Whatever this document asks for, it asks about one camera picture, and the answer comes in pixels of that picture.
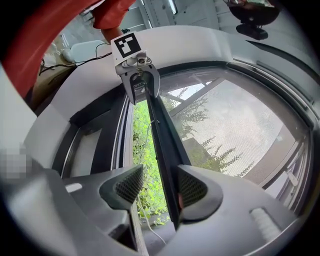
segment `white wall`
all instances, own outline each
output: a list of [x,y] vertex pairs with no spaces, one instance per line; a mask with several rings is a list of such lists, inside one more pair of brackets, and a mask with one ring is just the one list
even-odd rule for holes
[[44,168],[51,168],[60,142],[69,126],[69,120],[49,104],[26,136],[24,145],[28,155]]
[[146,24],[137,2],[130,6],[129,11],[125,14],[120,24],[120,28],[130,29],[131,32],[146,29]]
[[81,138],[79,147],[74,156],[70,177],[79,177],[90,174],[100,133],[101,130],[98,130],[89,135],[84,135]]
[[316,55],[294,19],[282,10],[271,24],[263,26],[269,37],[255,40],[237,32],[240,21],[234,17],[223,0],[175,0],[177,14],[173,15],[168,0],[144,0],[150,16],[157,20],[154,27],[169,25],[199,26],[221,30],[244,40],[256,41],[287,52],[320,73]]
[[0,149],[19,149],[36,118],[0,64]]

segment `gray plastic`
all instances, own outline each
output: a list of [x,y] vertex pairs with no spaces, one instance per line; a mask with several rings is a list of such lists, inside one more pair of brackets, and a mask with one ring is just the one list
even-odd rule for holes
[[143,185],[143,165],[123,172],[122,169],[116,169],[112,178],[101,185],[99,193],[113,209],[129,211]]
[[[119,198],[114,190],[114,185],[137,171],[142,172],[142,165],[136,165],[130,168],[119,168],[89,176],[69,178],[63,180],[63,182],[65,185],[74,183],[81,184],[82,188],[70,193],[71,196],[85,215],[105,235],[109,235],[118,226],[129,225],[130,219],[127,210],[128,208],[130,209],[132,205],[132,202],[127,202],[121,197]],[[101,188],[103,187],[105,187],[105,192],[102,192],[101,195]]]
[[[179,168],[201,180],[208,191],[212,184],[218,184],[223,200],[204,220],[190,222],[182,218],[175,236],[158,256],[273,255],[301,224],[279,201],[248,180],[193,166]],[[82,188],[69,194],[56,171],[37,168],[25,178],[7,182],[3,187],[5,201],[18,226],[47,252],[61,256],[139,255],[107,235],[124,229],[129,219],[127,211],[112,209],[98,196],[101,184],[130,170],[121,168],[70,179],[67,184],[77,182]],[[197,202],[183,209],[182,214],[192,205]],[[269,243],[250,215],[256,208],[263,208],[281,230],[279,237]]]
[[[222,189],[223,201],[205,220],[182,221],[173,239],[158,256],[173,252],[176,256],[239,256],[253,251],[259,255],[267,242],[252,219],[251,210],[263,208],[281,231],[296,220],[293,212],[248,180],[194,166],[179,165],[179,168],[203,181],[207,187],[210,186],[208,181],[217,183]],[[272,245],[268,246],[271,255],[276,252]]]
[[142,82],[147,84],[147,90],[152,97],[156,98],[158,96],[160,75],[153,64],[139,67],[139,70],[136,67],[123,68],[121,65],[116,66],[115,69],[117,74],[121,74],[124,89],[132,104],[136,104],[135,87]]
[[18,226],[40,248],[61,256],[138,255],[105,235],[86,216],[55,170],[43,169],[18,181],[3,188],[5,201]]
[[223,201],[219,184],[196,172],[189,173],[178,167],[179,192],[184,208],[182,221],[201,221],[211,216]]

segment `window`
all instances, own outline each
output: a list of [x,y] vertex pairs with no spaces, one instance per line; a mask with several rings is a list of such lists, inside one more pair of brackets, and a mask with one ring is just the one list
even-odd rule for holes
[[288,184],[297,188],[308,128],[265,86],[230,69],[203,68],[163,77],[160,91],[192,165],[250,180],[278,199],[292,192]]

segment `white cable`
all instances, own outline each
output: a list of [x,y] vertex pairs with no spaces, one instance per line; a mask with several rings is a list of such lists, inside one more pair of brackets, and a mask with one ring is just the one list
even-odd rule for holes
[[[145,150],[145,148],[146,148],[146,145],[147,145],[147,142],[148,142],[149,128],[150,128],[150,125],[151,125],[153,122],[154,122],[154,120],[152,120],[152,121],[149,123],[148,128],[146,129],[146,139],[145,139],[143,148],[142,148],[142,150],[141,150],[141,153],[140,153],[140,155],[139,155],[138,164],[140,164],[140,160],[141,160],[142,154],[144,153],[144,150]],[[163,240],[163,238],[162,238],[160,235],[158,235],[156,232],[154,232],[154,231],[152,230],[152,228],[151,228],[151,226],[150,226],[150,223],[149,223],[149,220],[148,220],[148,217],[147,217],[147,215],[146,215],[146,213],[145,213],[145,210],[144,210],[144,208],[142,207],[142,203],[141,203],[141,200],[140,200],[139,195],[138,195],[138,201],[139,201],[141,211],[143,212],[143,215],[144,215],[144,217],[145,217],[145,220],[146,220],[146,223],[147,223],[147,225],[148,225],[149,230],[150,230],[152,233],[154,233],[154,234],[166,245],[167,243],[165,242],[165,240]]]
[[167,243],[165,242],[165,240],[163,240],[163,238],[160,236],[160,235],[158,235],[156,232],[154,232],[153,230],[152,230],[152,228],[151,228],[151,226],[150,226],[150,223],[149,223],[149,220],[148,220],[148,218],[147,218],[147,216],[146,216],[146,213],[145,213],[145,211],[144,211],[144,209],[143,209],[143,207],[142,207],[142,203],[141,203],[141,200],[140,200],[140,197],[138,196],[138,201],[139,201],[139,203],[140,203],[140,207],[141,207],[141,210],[142,210],[142,212],[143,212],[143,215],[144,215],[144,217],[145,217],[145,219],[146,219],[146,224],[148,225],[148,228],[150,229],[150,231],[152,232],[152,233],[154,233],[158,238],[160,238],[160,240],[166,245]]
[[141,157],[142,157],[142,154],[144,153],[144,150],[146,148],[146,145],[147,145],[147,142],[148,142],[148,133],[149,133],[149,128],[150,128],[150,125],[154,122],[154,120],[152,120],[149,125],[148,125],[148,128],[146,129],[146,138],[145,138],[145,142],[144,142],[144,145],[143,145],[143,148],[140,152],[140,155],[139,155],[139,159],[138,159],[138,164],[140,164],[140,160],[141,160]]

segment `mesh screen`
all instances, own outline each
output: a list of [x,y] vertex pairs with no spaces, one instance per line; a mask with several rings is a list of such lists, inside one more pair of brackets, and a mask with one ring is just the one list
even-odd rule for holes
[[224,70],[192,72],[171,76],[173,90],[166,77],[166,92],[181,102],[162,97],[191,164],[261,184],[292,150],[291,130],[257,82]]
[[203,197],[208,189],[200,180],[184,171],[179,172],[179,190],[182,195],[183,207],[188,207]]
[[143,182],[143,170],[140,168],[118,182],[115,185],[115,192],[124,200],[134,203]]

